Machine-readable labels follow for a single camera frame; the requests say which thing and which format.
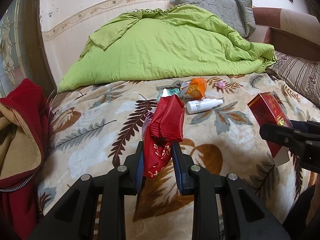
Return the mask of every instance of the metal zipper teeth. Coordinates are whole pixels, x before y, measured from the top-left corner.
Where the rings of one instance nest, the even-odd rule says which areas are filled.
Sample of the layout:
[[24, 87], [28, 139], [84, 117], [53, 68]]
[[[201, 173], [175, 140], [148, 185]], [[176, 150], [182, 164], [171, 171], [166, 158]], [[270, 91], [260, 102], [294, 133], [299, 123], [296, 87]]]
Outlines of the metal zipper teeth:
[[20, 185], [17, 185], [15, 187], [12, 187], [12, 188], [5, 188], [5, 189], [1, 189], [0, 188], [0, 192], [14, 192], [18, 189], [21, 189], [23, 188], [32, 178], [33, 176], [35, 175], [36, 173], [32, 174], [30, 177], [28, 177], [24, 182], [22, 182]]

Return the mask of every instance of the red plastic bag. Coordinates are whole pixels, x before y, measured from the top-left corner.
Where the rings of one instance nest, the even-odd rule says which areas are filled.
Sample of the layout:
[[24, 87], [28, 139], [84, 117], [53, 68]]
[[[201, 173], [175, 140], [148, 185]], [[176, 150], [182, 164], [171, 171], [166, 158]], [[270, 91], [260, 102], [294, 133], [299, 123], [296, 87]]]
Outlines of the red plastic bag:
[[153, 178], [167, 166], [172, 141], [183, 140], [183, 120], [184, 104], [177, 95], [161, 98], [154, 114], [147, 115], [142, 132], [144, 176]]

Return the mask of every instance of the red packaging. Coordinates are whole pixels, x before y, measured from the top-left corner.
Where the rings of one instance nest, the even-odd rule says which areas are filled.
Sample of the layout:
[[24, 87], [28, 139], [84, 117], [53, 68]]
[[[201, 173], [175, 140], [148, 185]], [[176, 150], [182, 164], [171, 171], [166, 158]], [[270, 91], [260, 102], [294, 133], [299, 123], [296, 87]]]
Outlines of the red packaging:
[[[264, 123], [271, 123], [290, 128], [292, 127], [290, 120], [287, 118], [281, 106], [273, 97], [271, 92], [258, 94], [248, 103], [248, 106], [260, 126]], [[288, 150], [286, 147], [268, 141], [267, 144], [273, 159], [275, 159], [280, 150], [281, 154], [284, 154], [277, 166], [289, 160]]]
[[184, 104], [177, 95], [161, 97], [152, 115], [147, 115], [143, 127], [144, 176], [154, 178], [171, 159], [172, 141], [183, 140]]

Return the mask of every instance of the quilted gray cushion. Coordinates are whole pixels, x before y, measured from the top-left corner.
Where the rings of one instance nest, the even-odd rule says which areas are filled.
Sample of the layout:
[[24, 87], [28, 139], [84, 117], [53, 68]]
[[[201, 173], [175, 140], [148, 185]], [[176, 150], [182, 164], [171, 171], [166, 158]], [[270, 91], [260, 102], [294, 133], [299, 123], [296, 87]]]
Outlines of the quilted gray cushion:
[[249, 39], [256, 29], [252, 0], [176, 0], [178, 4], [197, 5], [220, 17], [222, 21]]

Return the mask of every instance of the green quilt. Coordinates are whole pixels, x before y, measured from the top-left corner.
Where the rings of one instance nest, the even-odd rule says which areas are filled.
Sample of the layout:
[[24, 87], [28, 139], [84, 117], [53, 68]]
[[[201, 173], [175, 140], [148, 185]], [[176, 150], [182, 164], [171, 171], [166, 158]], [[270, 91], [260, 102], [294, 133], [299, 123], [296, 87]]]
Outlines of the green quilt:
[[246, 41], [195, 5], [136, 10], [89, 36], [58, 92], [120, 80], [262, 73], [275, 61], [272, 45]]

